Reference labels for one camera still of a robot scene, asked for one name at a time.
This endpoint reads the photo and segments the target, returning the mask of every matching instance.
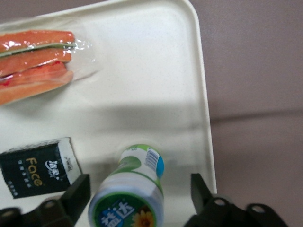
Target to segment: plastic bag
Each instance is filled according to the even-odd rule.
[[[0,105],[93,75],[93,44],[72,17],[36,17],[0,25]]]

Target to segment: orange sausage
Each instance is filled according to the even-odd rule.
[[[69,62],[71,54],[61,48],[48,48],[3,57],[0,58],[0,77],[54,61]]]
[[[72,32],[54,30],[29,30],[0,35],[0,53],[29,46],[52,43],[72,43],[75,41]]]
[[[59,61],[0,78],[0,105],[61,87],[72,78]]]

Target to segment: bottle label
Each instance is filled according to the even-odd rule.
[[[154,148],[139,144],[125,150],[121,155],[119,167],[111,175],[126,172],[148,178],[162,191],[160,178],[164,172],[164,162]]]
[[[142,198],[130,193],[112,193],[98,201],[93,210],[98,227],[154,227],[154,211]]]

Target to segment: black clamp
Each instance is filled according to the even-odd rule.
[[[0,210],[0,227],[73,227],[89,200],[89,175],[80,175],[60,199],[47,200],[29,213]]]
[[[264,204],[242,210],[221,197],[214,197],[200,174],[191,175],[191,196],[197,215],[184,227],[287,227],[277,213]]]

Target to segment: bottle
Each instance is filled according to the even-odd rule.
[[[118,168],[101,184],[89,205],[92,227],[161,227],[164,196],[160,179],[164,162],[154,148],[126,149]]]

